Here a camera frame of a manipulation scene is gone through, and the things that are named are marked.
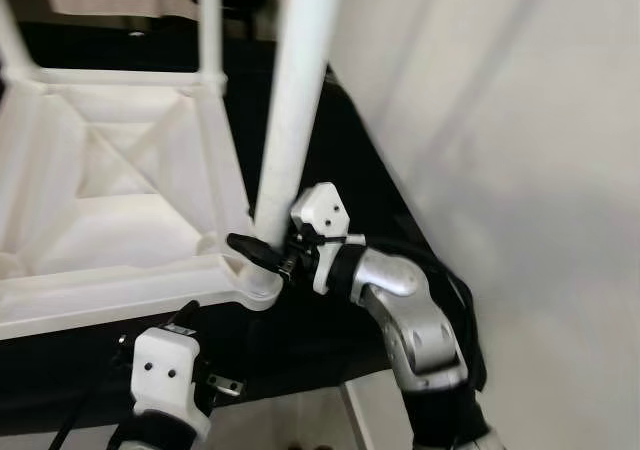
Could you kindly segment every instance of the white tube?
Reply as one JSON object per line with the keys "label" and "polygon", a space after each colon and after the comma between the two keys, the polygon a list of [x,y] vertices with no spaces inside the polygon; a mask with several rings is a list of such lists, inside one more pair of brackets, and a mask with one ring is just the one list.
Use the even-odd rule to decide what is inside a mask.
{"label": "white tube", "polygon": [[204,83],[215,83],[224,88],[222,74],[222,0],[198,0],[198,51],[200,75]]}
{"label": "white tube", "polygon": [[256,208],[256,236],[280,245],[324,80],[339,0],[283,0],[275,82]]}
{"label": "white tube", "polygon": [[7,0],[0,0],[0,59],[2,73],[9,79],[31,77],[36,68]]}

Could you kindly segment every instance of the black wire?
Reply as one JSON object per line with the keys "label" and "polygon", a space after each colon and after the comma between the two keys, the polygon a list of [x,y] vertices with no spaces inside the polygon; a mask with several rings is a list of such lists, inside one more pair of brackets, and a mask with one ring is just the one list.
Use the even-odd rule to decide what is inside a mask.
{"label": "black wire", "polygon": [[67,417],[65,418],[64,422],[60,426],[58,433],[56,433],[56,436],[51,442],[51,445],[49,445],[49,450],[60,450],[60,448],[62,448],[64,441],[67,439],[69,432],[73,428],[74,424],[76,423],[76,420],[80,416],[80,413],[84,409],[87,402],[89,402],[89,400],[91,400],[95,396],[96,392],[100,389],[102,384],[109,379],[109,377],[111,376],[111,373],[116,369],[116,367],[119,364],[120,364],[120,354],[118,353],[118,355],[116,355],[114,358],[112,358],[109,361],[107,368],[104,371],[98,373],[93,378],[93,380],[91,380],[91,382],[89,383],[85,391],[82,393],[82,395],[76,402],[75,406],[67,414]]}
{"label": "black wire", "polygon": [[468,341],[466,344],[468,345],[470,355],[469,355],[469,383],[472,388],[477,388],[478,390],[482,390],[484,388],[484,384],[486,382],[486,373],[484,369],[481,369],[481,366],[484,364],[481,362],[481,351],[480,351],[480,337],[478,335],[478,321],[476,320],[476,312],[475,306],[473,303],[473,297],[471,295],[471,290],[460,278],[458,278],[454,273],[448,274],[451,279],[452,285],[462,289],[465,293],[469,295],[468,303],[467,303],[467,317],[469,319],[469,332],[467,334]]}

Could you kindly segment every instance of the white wall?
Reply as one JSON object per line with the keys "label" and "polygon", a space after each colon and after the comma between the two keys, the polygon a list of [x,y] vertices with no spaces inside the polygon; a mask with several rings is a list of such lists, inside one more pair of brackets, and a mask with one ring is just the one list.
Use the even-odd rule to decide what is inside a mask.
{"label": "white wall", "polygon": [[343,0],[331,63],[471,285],[508,448],[640,448],[638,0]]}

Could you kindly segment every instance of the black joint sleeve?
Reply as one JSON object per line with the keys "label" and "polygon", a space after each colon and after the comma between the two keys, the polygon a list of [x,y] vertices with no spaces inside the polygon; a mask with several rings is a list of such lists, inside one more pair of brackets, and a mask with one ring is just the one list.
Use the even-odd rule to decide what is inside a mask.
{"label": "black joint sleeve", "polygon": [[340,247],[327,277],[327,288],[332,294],[339,295],[347,301],[350,299],[353,277],[366,249],[364,245],[354,244]]}
{"label": "black joint sleeve", "polygon": [[146,411],[125,420],[109,440],[107,450],[118,450],[122,442],[144,442],[158,450],[189,450],[196,431],[186,423],[161,412]]}
{"label": "black joint sleeve", "polygon": [[475,390],[467,383],[454,389],[403,393],[413,429],[413,443],[423,447],[451,448],[489,433]]}

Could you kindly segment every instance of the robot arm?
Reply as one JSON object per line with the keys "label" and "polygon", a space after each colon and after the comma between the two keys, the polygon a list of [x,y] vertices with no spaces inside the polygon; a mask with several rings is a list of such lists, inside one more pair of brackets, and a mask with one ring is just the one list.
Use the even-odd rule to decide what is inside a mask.
{"label": "robot arm", "polygon": [[475,399],[467,361],[422,268],[349,235],[349,217],[330,183],[306,190],[291,210],[295,235],[280,253],[252,237],[228,244],[286,280],[302,271],[313,289],[364,307],[380,326],[414,432],[414,448],[503,449]]}

